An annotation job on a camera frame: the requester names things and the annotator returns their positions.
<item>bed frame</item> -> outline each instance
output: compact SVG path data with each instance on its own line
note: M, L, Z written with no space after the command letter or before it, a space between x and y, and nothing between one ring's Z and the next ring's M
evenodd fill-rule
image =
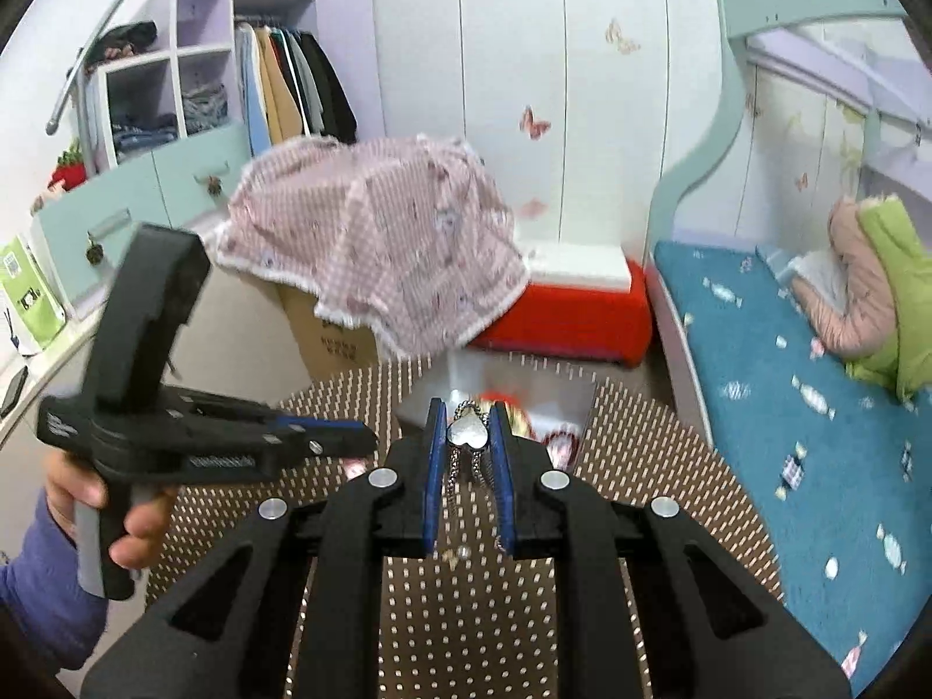
M674 216L682 198L716 169L735 142L744 115L747 90L742 79L747 64L754 63L806 84L867 114L864 164L910 187L932 181L915 150L907 156L884 150L880 119L914 123L916 145L932 130L932 78L926 70L885 73L876 63L858 60L826 44L809 41L787 27L836 18L906 18L900 0L718 0L721 28L721 95L712 124L699 144L677 165L661 176L651 200L645 274L648 294L665 352L680 420L696 429L714 447L702 387L686 339L686 330L668 287L654 264L657 241L674 235ZM917 10L916 23L928 34L932 0L907 0ZM901 165L884 167L878 161L895 157ZM721 235L710 238L721 244ZM932 685L932 606L926 607L910 634L884 670L861 693L862 699L898 699L920 696L920 687Z

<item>blue gripper pad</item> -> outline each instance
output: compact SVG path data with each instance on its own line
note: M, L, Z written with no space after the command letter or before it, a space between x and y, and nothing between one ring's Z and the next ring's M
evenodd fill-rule
M495 478L495 516L502 547L511 555L514 553L514 487L505 451L505 433L511 436L511 428L508 423L502 425L499 408L495 406L488 414L489 449L492 455L492 475Z
M427 485L424 486L424 552L433 553L440 525L441 491L444 480L444 451L446 450L446 405L438 400L437 417L430 440L430 463Z

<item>black phone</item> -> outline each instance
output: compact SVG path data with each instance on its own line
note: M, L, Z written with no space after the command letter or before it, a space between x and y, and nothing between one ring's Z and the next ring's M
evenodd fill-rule
M0 418L6 417L13 412L16 403L20 401L22 387L25 386L28 377L29 368L25 366L19 373L13 376L13 380L9 382L9 389L6 389L6 397L3 398L3 407L0 408Z

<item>red ottoman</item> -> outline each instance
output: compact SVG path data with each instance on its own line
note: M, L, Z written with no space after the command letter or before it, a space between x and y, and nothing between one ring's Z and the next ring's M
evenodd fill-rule
M644 271L637 263L627 263L631 291L531 284L472 345L640 365L651 345L654 321Z

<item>human hand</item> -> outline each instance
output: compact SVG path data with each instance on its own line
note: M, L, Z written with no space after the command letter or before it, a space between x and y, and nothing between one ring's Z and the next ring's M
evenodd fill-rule
M171 508L177 492L161 492L152 502L133 507L126 516L127 536L110 546L110 558L120 567L141 570L155 564L162 539L169 528ZM59 528L76 540L75 502L101 510L107 503L107 490L101 477L81 466L73 457L55 449L45 459L45 501Z

